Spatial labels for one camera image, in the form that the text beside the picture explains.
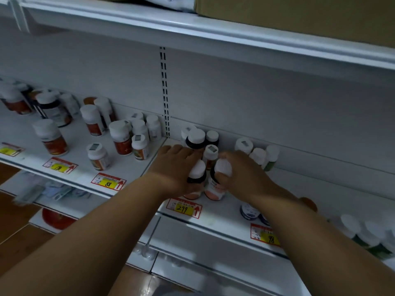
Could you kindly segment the pile of pale flat packets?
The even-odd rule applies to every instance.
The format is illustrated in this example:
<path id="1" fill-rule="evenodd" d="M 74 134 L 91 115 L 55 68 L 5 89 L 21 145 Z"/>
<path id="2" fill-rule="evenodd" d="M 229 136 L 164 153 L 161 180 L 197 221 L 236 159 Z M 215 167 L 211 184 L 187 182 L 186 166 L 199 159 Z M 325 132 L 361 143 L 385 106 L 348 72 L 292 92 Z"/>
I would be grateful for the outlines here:
<path id="1" fill-rule="evenodd" d="M 36 174 L 24 173 L 20 192 L 14 197 L 13 202 L 19 206 L 30 205 L 41 198 L 61 200 L 63 198 L 88 199 L 91 193 L 69 186 L 55 180 L 47 179 Z"/>

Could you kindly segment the red round package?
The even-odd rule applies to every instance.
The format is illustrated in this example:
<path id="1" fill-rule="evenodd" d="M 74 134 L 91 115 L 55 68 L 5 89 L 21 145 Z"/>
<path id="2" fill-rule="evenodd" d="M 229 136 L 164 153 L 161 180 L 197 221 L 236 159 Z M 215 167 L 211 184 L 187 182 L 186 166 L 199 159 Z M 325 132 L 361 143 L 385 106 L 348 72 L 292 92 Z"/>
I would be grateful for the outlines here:
<path id="1" fill-rule="evenodd" d="M 42 219 L 47 225 L 57 230 L 65 230 L 70 225 L 76 222 L 76 220 L 73 218 L 46 208 L 42 209 Z"/>

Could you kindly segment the person's left hand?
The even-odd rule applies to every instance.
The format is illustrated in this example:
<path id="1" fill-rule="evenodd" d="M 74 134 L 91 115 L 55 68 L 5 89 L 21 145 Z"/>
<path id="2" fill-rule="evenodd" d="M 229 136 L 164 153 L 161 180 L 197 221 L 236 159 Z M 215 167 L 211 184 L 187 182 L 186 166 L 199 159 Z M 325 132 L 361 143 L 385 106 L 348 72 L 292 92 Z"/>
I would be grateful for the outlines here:
<path id="1" fill-rule="evenodd" d="M 199 185 L 187 183 L 190 171 L 191 169 L 183 170 L 175 169 L 174 167 L 161 170 L 157 167 L 156 156 L 142 178 L 154 186 L 155 190 L 162 196 L 162 199 L 168 199 L 171 197 L 181 197 L 195 190 L 199 190 Z"/>

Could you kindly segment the bottle with sticker on cap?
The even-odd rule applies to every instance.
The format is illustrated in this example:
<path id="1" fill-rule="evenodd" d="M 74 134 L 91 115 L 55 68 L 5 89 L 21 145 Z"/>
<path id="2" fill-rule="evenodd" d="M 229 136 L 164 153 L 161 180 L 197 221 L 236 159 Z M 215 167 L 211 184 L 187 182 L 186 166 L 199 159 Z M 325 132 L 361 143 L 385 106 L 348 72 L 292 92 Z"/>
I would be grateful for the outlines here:
<path id="1" fill-rule="evenodd" d="M 209 144 L 206 146 L 203 156 L 202 156 L 202 160 L 205 163 L 205 169 L 206 170 L 211 170 L 212 167 L 214 167 L 216 160 L 218 159 L 218 147 L 213 145 L 213 144 Z"/>

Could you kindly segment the white-capped bottle with pink label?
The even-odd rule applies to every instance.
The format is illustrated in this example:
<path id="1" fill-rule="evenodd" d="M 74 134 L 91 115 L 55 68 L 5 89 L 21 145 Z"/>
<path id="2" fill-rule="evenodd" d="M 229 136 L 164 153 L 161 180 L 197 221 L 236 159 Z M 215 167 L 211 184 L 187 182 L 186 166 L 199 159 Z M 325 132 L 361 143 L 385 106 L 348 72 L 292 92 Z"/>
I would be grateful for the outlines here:
<path id="1" fill-rule="evenodd" d="M 221 185 L 215 173 L 219 172 L 225 174 L 227 177 L 232 176 L 232 167 L 227 159 L 218 159 L 215 165 L 211 168 L 209 173 L 209 179 L 204 190 L 205 196 L 213 201 L 220 201 L 226 194 L 227 189 Z"/>
<path id="2" fill-rule="evenodd" d="M 206 165 L 204 161 L 200 159 L 191 169 L 190 174 L 187 178 L 187 183 L 199 185 L 199 190 L 195 190 L 191 193 L 185 194 L 184 198 L 188 200 L 196 200 L 200 198 L 202 192 L 204 191 L 206 178 L 207 178 Z"/>

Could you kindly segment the brown cardboard box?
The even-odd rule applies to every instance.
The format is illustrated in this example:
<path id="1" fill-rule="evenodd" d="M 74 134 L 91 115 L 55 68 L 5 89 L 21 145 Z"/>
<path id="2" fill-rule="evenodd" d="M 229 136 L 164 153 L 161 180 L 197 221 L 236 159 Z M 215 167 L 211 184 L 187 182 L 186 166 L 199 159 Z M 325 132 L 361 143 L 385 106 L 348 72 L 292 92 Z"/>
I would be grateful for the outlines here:
<path id="1" fill-rule="evenodd" d="M 395 0 L 195 0 L 197 14 L 395 49 Z"/>

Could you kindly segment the large dark bottle, white label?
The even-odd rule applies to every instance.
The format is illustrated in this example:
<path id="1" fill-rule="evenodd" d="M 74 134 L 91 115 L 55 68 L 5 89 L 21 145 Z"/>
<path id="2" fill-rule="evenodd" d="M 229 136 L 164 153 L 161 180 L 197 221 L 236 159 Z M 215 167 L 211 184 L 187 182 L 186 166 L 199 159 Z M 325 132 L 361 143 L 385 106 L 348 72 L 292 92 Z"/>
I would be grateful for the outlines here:
<path id="1" fill-rule="evenodd" d="M 46 118 L 54 121 L 56 126 L 60 128 L 71 124 L 72 117 L 58 99 L 58 95 L 55 91 L 41 92 L 36 95 L 36 100 Z"/>

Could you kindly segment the white bottle with sticker cap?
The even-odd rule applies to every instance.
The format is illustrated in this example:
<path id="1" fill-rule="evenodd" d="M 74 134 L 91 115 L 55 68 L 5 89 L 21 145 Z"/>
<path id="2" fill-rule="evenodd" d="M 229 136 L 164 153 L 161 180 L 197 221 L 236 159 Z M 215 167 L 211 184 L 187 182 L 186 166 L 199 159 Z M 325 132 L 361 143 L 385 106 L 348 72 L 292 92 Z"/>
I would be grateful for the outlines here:
<path id="1" fill-rule="evenodd" d="M 234 146 L 235 151 L 240 150 L 247 155 L 251 154 L 253 148 L 254 148 L 253 142 L 246 137 L 241 137 L 237 139 Z"/>

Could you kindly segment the person's right forearm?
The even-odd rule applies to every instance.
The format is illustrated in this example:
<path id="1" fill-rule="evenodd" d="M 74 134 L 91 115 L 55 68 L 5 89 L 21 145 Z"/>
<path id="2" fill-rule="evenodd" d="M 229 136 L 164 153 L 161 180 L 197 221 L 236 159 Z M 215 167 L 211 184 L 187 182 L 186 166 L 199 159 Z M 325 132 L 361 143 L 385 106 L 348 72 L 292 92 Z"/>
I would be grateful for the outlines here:
<path id="1" fill-rule="evenodd" d="M 312 296 L 395 296 L 395 271 L 287 190 L 255 192 L 249 202 L 268 219 Z"/>

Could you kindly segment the red and yellow price tag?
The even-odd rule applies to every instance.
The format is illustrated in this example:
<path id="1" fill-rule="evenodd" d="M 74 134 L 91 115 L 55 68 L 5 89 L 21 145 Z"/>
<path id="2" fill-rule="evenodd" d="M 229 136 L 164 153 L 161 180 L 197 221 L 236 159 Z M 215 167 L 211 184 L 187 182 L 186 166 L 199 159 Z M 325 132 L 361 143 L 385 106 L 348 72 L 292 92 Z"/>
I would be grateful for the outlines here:
<path id="1" fill-rule="evenodd" d="M 250 224 L 250 238 L 268 245 L 281 247 L 279 239 L 274 234 L 273 229 L 259 224 Z"/>
<path id="2" fill-rule="evenodd" d="M 125 179 L 111 176 L 102 172 L 97 173 L 96 176 L 91 180 L 91 184 L 111 189 L 116 192 L 122 190 L 126 182 L 127 181 Z"/>
<path id="3" fill-rule="evenodd" d="M 171 198 L 168 200 L 165 208 L 195 219 L 199 219 L 203 206 L 189 200 Z"/>
<path id="4" fill-rule="evenodd" d="M 0 154 L 9 156 L 9 157 L 16 157 L 17 155 L 21 154 L 22 152 L 24 152 L 25 149 L 12 145 L 12 144 L 8 144 L 5 142 L 0 143 Z"/>
<path id="5" fill-rule="evenodd" d="M 60 172 L 62 174 L 70 174 L 73 172 L 79 165 L 66 161 L 64 159 L 60 159 L 57 157 L 52 157 L 48 161 L 46 161 L 43 165 L 43 167 L 47 169 L 51 169 L 57 172 Z"/>

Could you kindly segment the dark bottle with printed lid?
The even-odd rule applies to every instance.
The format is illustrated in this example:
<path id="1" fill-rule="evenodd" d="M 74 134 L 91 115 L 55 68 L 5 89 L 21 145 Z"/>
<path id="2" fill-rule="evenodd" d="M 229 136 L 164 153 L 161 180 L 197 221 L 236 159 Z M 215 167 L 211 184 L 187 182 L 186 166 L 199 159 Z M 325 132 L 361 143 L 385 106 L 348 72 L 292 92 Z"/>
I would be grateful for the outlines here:
<path id="1" fill-rule="evenodd" d="M 259 210 L 255 209 L 248 203 L 241 203 L 240 205 L 240 213 L 242 217 L 248 221 L 254 221 L 258 219 L 260 212 Z"/>

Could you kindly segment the person's left forearm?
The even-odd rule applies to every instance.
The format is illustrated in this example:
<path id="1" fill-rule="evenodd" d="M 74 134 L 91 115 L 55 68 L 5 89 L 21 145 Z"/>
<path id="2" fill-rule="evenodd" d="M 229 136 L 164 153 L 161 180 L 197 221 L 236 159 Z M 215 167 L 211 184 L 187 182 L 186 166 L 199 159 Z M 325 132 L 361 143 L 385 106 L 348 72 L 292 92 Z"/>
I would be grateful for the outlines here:
<path id="1" fill-rule="evenodd" d="M 3 296 L 107 296 L 172 180 L 147 173 L 0 277 Z"/>

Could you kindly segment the white plastic bag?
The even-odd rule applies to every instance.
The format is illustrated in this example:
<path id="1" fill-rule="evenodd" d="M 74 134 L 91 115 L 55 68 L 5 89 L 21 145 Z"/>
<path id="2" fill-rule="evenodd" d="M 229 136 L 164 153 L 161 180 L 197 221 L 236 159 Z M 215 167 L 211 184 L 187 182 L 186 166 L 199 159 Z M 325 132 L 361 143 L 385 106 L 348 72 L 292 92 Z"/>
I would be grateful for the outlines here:
<path id="1" fill-rule="evenodd" d="M 156 4 L 176 11 L 195 13 L 195 0 L 145 0 L 149 3 Z"/>

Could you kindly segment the person's right hand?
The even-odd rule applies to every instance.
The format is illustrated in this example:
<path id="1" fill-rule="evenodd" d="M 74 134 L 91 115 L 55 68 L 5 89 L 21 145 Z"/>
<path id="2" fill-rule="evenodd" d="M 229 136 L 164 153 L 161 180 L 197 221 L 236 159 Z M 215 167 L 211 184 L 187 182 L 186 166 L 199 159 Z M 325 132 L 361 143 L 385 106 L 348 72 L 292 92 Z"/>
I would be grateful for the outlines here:
<path id="1" fill-rule="evenodd" d="M 241 152 L 245 157 L 245 180 L 243 181 L 240 189 L 234 189 L 229 192 L 236 198 L 249 203 L 250 205 L 258 204 L 263 197 L 275 195 L 278 191 L 277 185 L 247 154 L 242 151 L 239 152 Z"/>

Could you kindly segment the slotted white shelf upright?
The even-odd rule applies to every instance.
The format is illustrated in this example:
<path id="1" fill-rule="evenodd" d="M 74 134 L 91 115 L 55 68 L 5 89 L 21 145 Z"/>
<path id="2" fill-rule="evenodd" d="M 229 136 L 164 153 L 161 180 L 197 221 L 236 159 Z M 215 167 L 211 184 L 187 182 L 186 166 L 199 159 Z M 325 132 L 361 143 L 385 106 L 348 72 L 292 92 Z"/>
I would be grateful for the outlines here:
<path id="1" fill-rule="evenodd" d="M 163 46 L 159 47 L 160 54 L 160 69 L 161 69 L 161 85 L 162 85 L 162 97 L 164 104 L 164 120 L 165 120 L 165 135 L 170 138 L 170 112 L 169 112 L 169 94 L 167 84 L 167 60 L 166 60 L 166 48 Z"/>

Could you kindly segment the dark bottle with white cap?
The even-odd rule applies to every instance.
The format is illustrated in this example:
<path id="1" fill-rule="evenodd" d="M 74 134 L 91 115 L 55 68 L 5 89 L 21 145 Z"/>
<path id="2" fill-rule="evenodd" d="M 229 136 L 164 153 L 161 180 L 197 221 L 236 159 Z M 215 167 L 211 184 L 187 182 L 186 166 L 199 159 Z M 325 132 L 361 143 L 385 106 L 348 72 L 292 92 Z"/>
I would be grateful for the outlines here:
<path id="1" fill-rule="evenodd" d="M 204 149 L 205 148 L 205 138 L 206 133 L 198 128 L 192 128 L 187 138 L 185 139 L 185 144 L 190 149 Z"/>
<path id="2" fill-rule="evenodd" d="M 209 130 L 206 132 L 205 145 L 214 145 L 218 147 L 219 145 L 219 133 L 214 130 Z"/>

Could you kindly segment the white-capped bottle with orange label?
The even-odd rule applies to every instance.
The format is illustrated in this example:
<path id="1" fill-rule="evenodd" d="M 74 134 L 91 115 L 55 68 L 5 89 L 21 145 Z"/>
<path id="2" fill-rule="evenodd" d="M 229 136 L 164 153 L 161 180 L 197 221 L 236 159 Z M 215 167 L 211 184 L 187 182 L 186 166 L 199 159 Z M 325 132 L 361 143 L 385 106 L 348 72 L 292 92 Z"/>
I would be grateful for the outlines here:
<path id="1" fill-rule="evenodd" d="M 33 113 L 23 94 L 16 88 L 2 88 L 0 95 L 9 107 L 18 115 L 29 115 Z"/>
<path id="2" fill-rule="evenodd" d="M 117 120 L 110 100 L 106 97 L 98 97 L 94 100 L 94 105 L 99 109 L 105 127 L 108 129 L 109 124 Z"/>
<path id="3" fill-rule="evenodd" d="M 80 112 L 87 129 L 92 136 L 98 137 L 105 134 L 105 127 L 101 120 L 101 114 L 97 106 L 93 104 L 83 105 L 80 108 Z"/>
<path id="4" fill-rule="evenodd" d="M 35 121 L 32 127 L 49 154 L 62 156 L 68 153 L 68 145 L 52 119 Z"/>
<path id="5" fill-rule="evenodd" d="M 114 142 L 116 152 L 123 156 L 132 154 L 133 148 L 131 145 L 131 136 L 125 121 L 113 121 L 109 124 L 108 128 Z"/>

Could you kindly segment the white-capped bottle with green label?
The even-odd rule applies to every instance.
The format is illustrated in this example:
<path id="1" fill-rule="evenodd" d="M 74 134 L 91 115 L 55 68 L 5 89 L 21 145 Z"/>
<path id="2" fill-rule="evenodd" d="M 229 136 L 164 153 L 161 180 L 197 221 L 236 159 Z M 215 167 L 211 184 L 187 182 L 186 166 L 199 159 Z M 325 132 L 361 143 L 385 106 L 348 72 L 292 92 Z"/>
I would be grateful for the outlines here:
<path id="1" fill-rule="evenodd" d="M 265 149 L 266 151 L 266 158 L 264 164 L 262 164 L 262 169 L 265 172 L 269 172 L 276 164 L 279 154 L 280 154 L 280 149 L 276 145 L 268 145 Z"/>

